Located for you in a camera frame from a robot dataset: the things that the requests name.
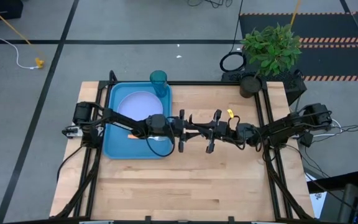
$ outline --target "electrical wire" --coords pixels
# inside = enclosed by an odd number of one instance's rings
[[[229,53],[227,53],[225,56],[223,56],[223,58],[221,59],[221,61],[219,63],[219,66],[220,66],[221,70],[224,71],[224,72],[239,71],[239,70],[243,69],[247,65],[247,58],[246,58],[245,54],[243,54],[242,52],[233,52],[234,44],[236,43],[237,31],[238,31],[239,23],[240,23],[240,13],[241,13],[243,1],[244,0],[241,0],[241,3],[240,3],[240,9],[239,9],[238,18],[237,18],[237,24],[236,24],[236,31],[234,32],[234,38],[233,38],[233,43],[231,45],[231,49],[230,49]],[[228,57],[230,57],[232,55],[241,56],[242,57],[242,64],[238,68],[235,68],[235,69],[232,69],[232,70],[225,69],[223,67],[223,62]]]
[[[63,165],[67,162],[67,160],[69,160],[71,157],[73,157],[77,152],[80,151],[80,149],[82,149],[84,146],[80,146],[78,149],[76,149],[73,153],[71,153],[65,160],[63,160],[63,162],[60,164],[59,169],[57,170],[57,176],[56,176],[56,182],[59,181],[59,175],[60,175],[60,170],[62,169]]]
[[[312,181],[315,185],[317,185],[317,187],[319,187],[321,190],[323,190],[323,191],[329,193],[330,195],[332,195],[332,196],[333,196],[334,198],[336,198],[338,201],[342,202],[343,204],[345,204],[346,206],[348,206],[351,210],[353,210],[353,212],[358,213],[358,210],[357,210],[355,207],[353,207],[353,206],[350,205],[349,203],[343,201],[343,200],[340,199],[338,196],[334,195],[331,191],[327,190],[326,188],[324,188],[323,186],[321,186],[320,184],[318,184],[317,181],[313,180],[313,179],[309,176],[309,174],[307,174],[306,172],[305,172],[305,175],[310,179],[310,181]]]
[[[256,145],[255,151],[260,152],[260,150],[262,150],[262,147],[264,147],[264,144],[263,144],[264,139],[262,138],[262,135],[260,134],[260,132],[258,131],[258,129],[255,126],[253,126],[253,130],[256,133],[258,133],[258,135],[259,135],[259,148],[258,148],[258,145]]]
[[[313,144],[313,143],[315,143],[315,142],[321,142],[321,141],[327,140],[327,139],[329,139],[329,138],[331,138],[331,137],[337,136],[338,134],[342,134],[342,133],[345,133],[345,132],[356,132],[356,131],[358,131],[358,129],[357,129],[357,130],[351,130],[351,129],[353,129],[353,128],[348,128],[348,129],[345,129],[345,130],[342,129],[343,131],[340,132],[340,133],[334,134],[334,135],[332,135],[332,136],[328,136],[328,137],[326,137],[326,138],[324,138],[324,139],[321,139],[321,140],[315,140],[315,141],[313,141],[313,142],[311,142],[311,143]]]
[[[232,118],[229,118],[229,120],[227,121],[228,128],[230,128],[230,121],[231,121],[233,118],[237,118],[237,119],[238,119],[236,125],[238,125],[238,124],[240,123],[241,118],[240,118],[238,115],[235,115],[235,116],[233,116]],[[230,142],[232,142],[232,143],[233,143],[238,149],[240,149],[240,150],[244,150],[244,149],[246,148],[246,142],[245,142],[245,141],[244,141],[242,144],[238,144],[238,143],[236,143],[236,142],[234,141],[233,138],[228,138],[228,140],[229,140]]]
[[[30,46],[34,47],[21,33],[19,33],[12,25],[10,25],[10,23],[8,23],[7,21],[5,21],[5,19],[0,16],[0,19],[2,21],[4,21],[16,34],[18,34],[22,39],[24,39]],[[40,65],[37,65],[37,66],[34,66],[34,67],[25,67],[25,66],[22,66],[21,64],[19,64],[19,50],[17,49],[17,47],[13,44],[11,44],[10,42],[0,38],[1,41],[9,44],[10,46],[12,46],[13,48],[15,48],[15,51],[16,51],[16,64],[17,66],[19,66],[20,68],[24,68],[24,69],[35,69],[35,68],[42,68],[43,64],[44,64],[44,61],[41,61],[41,60],[38,60],[38,62],[40,63]]]
[[[203,3],[203,2],[209,2],[209,3],[211,3],[211,5],[212,5],[212,7],[213,7],[214,9],[217,9],[217,8],[219,8],[220,6],[223,6],[223,2],[224,2],[224,0],[218,0],[218,2],[212,1],[212,0],[200,0],[200,1],[199,1],[198,3],[196,3],[196,4],[190,4],[190,1],[191,1],[191,0],[187,0],[187,5],[189,5],[189,6],[191,6],[191,7],[199,6],[199,5],[200,5],[201,3]],[[233,3],[233,0],[226,0],[225,6],[226,6],[226,7],[230,7],[232,3]]]
[[[294,150],[296,150],[296,151],[299,153],[301,159],[303,159],[310,167],[312,167],[312,168],[314,168],[314,169],[320,171],[324,178],[331,178],[327,173],[325,173],[325,172],[321,169],[321,167],[317,164],[317,162],[314,161],[314,160],[307,154],[306,148],[305,148],[306,156],[307,156],[311,161],[313,161],[313,163],[316,164],[317,167],[311,165],[311,164],[309,163],[309,161],[302,155],[302,153],[301,153],[301,151],[300,151],[299,149],[297,149],[297,148],[295,148],[295,147],[293,147],[293,146],[287,145],[287,144],[284,144],[284,145],[287,146],[287,147],[290,147],[290,148],[292,148],[292,149],[294,149]]]
[[[299,69],[295,70],[294,74],[295,74],[295,73],[297,73],[298,78],[300,79],[300,81],[302,81],[303,73],[302,73]],[[301,100],[301,96],[302,96],[302,95],[300,95],[300,96],[298,97],[297,101],[296,101],[295,112],[298,112],[298,105],[299,105],[299,101]]]
[[[339,129],[340,129],[340,132],[339,132],[339,133],[336,133],[336,134],[341,134],[341,133],[343,132],[343,129],[342,129],[342,127],[341,127],[341,124],[339,124],[339,122],[337,122],[335,119],[332,119],[332,121],[334,121],[334,122],[338,125],[338,127],[339,127]],[[336,134],[317,134],[317,135],[314,135],[313,137],[334,136],[334,135],[336,135]]]
[[[149,147],[149,149],[150,149],[155,155],[157,155],[157,156],[159,156],[159,157],[167,157],[167,156],[169,156],[170,154],[172,154],[173,151],[175,150],[175,135],[174,135],[173,129],[172,129],[172,127],[171,127],[170,125],[169,125],[169,128],[171,129],[171,134],[172,134],[172,138],[173,138],[173,143],[172,143],[172,150],[171,150],[168,154],[166,154],[166,155],[161,155],[161,154],[157,153],[157,152],[152,148],[152,146],[150,145],[149,139],[146,138],[146,143],[147,143],[147,146]],[[142,132],[143,132],[143,135],[144,135],[144,136],[147,136],[147,135],[146,135],[146,131],[145,131],[143,128],[142,128]]]

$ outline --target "yellow cord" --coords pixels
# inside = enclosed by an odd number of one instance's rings
[[[33,47],[34,50],[35,50],[41,57],[45,58],[45,55],[44,55],[41,51],[39,51],[34,45],[32,45],[29,40],[27,40],[19,31],[17,31],[17,30],[16,30],[10,23],[8,23],[1,15],[0,15],[0,19],[1,19],[2,21],[4,21],[5,24],[6,24],[9,28],[11,28],[17,35],[19,35],[23,40],[25,40],[31,47]],[[38,66],[39,68],[42,68],[42,67],[44,66],[44,63],[45,63],[45,62],[44,62],[43,60],[39,59],[39,58],[36,58],[36,59],[35,59],[35,63],[37,64],[37,66]]]
[[[298,0],[298,3],[296,4],[295,12],[293,12],[292,19],[291,19],[291,27],[293,24],[293,21],[295,21],[295,16],[298,13],[299,5],[301,4],[301,0]]]

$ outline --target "blue cup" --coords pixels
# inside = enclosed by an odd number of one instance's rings
[[[150,82],[152,82],[155,94],[159,98],[167,95],[167,74],[164,71],[157,70],[150,74]]]

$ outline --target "blue tray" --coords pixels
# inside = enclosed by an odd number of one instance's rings
[[[159,98],[163,114],[168,117],[172,115],[172,89],[167,86],[168,93],[163,98]],[[118,110],[120,102],[129,94],[137,91],[147,91],[155,94],[150,82],[119,83],[110,92],[109,108]],[[148,147],[145,139],[129,139],[127,131],[111,124],[106,125],[103,139],[103,153],[110,159],[160,159]],[[166,155],[172,150],[171,141],[166,138],[163,141],[149,139],[149,143],[154,151],[161,155]]]

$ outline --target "yellow tag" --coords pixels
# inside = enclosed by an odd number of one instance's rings
[[[38,68],[42,68],[44,66],[44,61],[40,60],[39,58],[35,58],[35,63],[37,64]]]
[[[230,115],[231,118],[234,118],[234,114],[233,114],[232,110],[228,109],[227,112],[229,112],[229,115]]]

